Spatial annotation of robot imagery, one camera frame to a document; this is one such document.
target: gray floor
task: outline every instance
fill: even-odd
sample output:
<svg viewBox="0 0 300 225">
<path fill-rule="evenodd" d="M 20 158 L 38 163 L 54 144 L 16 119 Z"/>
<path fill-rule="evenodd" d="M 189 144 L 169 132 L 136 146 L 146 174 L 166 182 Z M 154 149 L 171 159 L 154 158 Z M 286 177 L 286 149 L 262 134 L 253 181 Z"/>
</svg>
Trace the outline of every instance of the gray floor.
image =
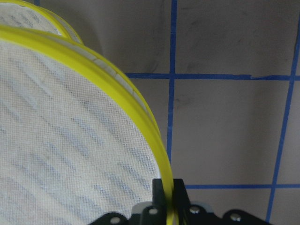
<svg viewBox="0 0 300 225">
<path fill-rule="evenodd" d="M 300 79 L 291 68 L 300 2 L 171 3 L 40 0 L 135 77 L 191 199 L 218 216 L 239 208 L 299 224 Z"/>
</svg>

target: white mesh fabric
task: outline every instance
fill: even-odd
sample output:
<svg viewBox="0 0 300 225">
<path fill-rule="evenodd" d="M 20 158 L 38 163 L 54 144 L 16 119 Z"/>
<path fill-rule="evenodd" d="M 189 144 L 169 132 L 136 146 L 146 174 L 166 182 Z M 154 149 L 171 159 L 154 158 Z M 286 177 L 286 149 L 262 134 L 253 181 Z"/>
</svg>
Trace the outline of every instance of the white mesh fabric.
<svg viewBox="0 0 300 225">
<path fill-rule="evenodd" d="M 57 28 L 40 13 L 14 3 L 0 3 L 0 24 L 60 35 Z"/>
<path fill-rule="evenodd" d="M 88 224 L 151 201 L 152 151 L 80 74 L 0 42 L 1 224 Z"/>
<path fill-rule="evenodd" d="M 137 95 L 137 93 L 133 90 L 133 88 L 126 82 L 126 80 L 120 74 L 118 74 L 111 66 L 109 66 L 107 63 L 105 63 L 103 60 L 97 58 L 95 55 L 84 50 L 83 48 L 73 45 L 68 41 L 65 41 L 65 40 L 62 40 L 59 38 L 55 38 L 52 36 L 48 36 L 48 35 L 47 35 L 47 37 L 56 42 L 59 42 L 60 44 L 62 44 L 64 46 L 67 46 L 68 48 L 85 56 L 86 58 L 88 58 L 89 60 L 91 60 L 95 64 L 97 64 L 99 67 L 101 67 L 103 70 L 105 70 L 109 75 L 114 77 L 136 99 L 136 101 L 140 104 L 140 106 L 144 109 L 144 111 L 148 114 L 148 116 L 150 116 L 150 113 L 147 110 L 147 108 L 146 108 L 145 104 L 143 103 L 143 101 L 141 100 L 141 98 Z"/>
</svg>

